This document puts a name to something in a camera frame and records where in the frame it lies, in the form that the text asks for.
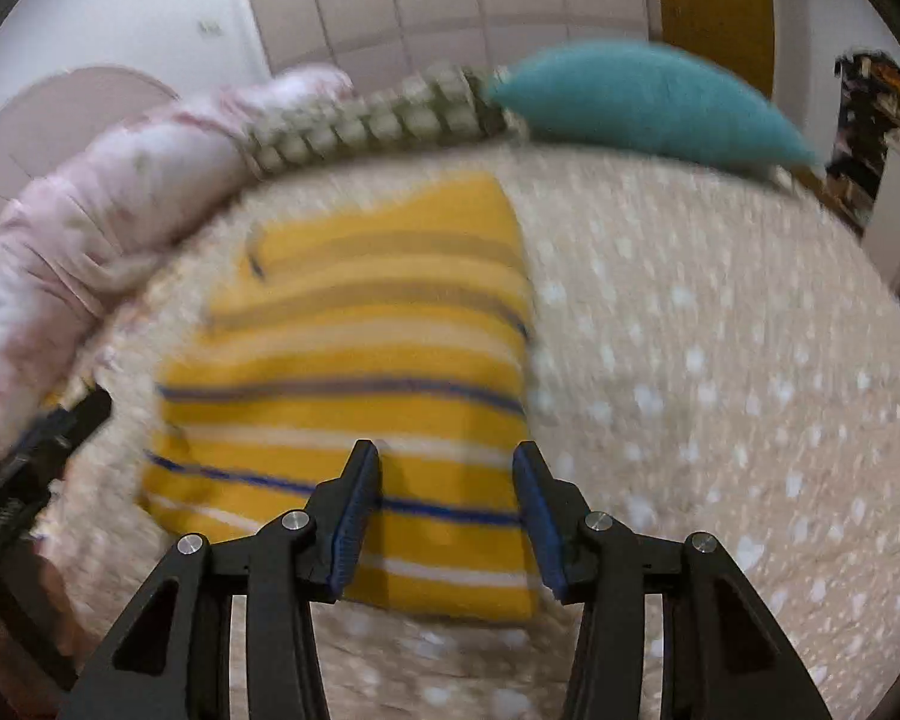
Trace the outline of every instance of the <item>bed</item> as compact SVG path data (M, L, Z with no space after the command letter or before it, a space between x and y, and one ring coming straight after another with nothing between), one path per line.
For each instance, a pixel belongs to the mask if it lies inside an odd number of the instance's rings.
M523 231L530 429L554 473L636 531L715 533L834 718L866 717L900 673L900 309L789 182L608 149L506 141L309 170L189 240L77 365L116 403L45 523L82 621L103 634L170 543L134 504L154 372L253 225L371 207L460 167L498 178ZM577 624L552 600L523 628L314 609L340 717L557 716ZM239 641L239 609L234 625ZM650 604L646 717L661 655ZM231 672L245 716L236 647Z

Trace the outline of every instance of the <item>yellow garment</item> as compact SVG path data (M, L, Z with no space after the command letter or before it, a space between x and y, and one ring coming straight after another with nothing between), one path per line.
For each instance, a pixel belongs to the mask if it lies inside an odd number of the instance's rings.
M485 173L271 226L162 377L143 503L170 531L237 538L302 507L370 439L382 507L346 596L526 618L535 563L511 456L529 323L519 227Z

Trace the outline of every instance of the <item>brown door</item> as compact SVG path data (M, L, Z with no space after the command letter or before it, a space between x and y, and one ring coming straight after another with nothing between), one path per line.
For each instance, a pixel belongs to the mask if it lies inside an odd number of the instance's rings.
M663 40L773 93L773 0L660 0Z

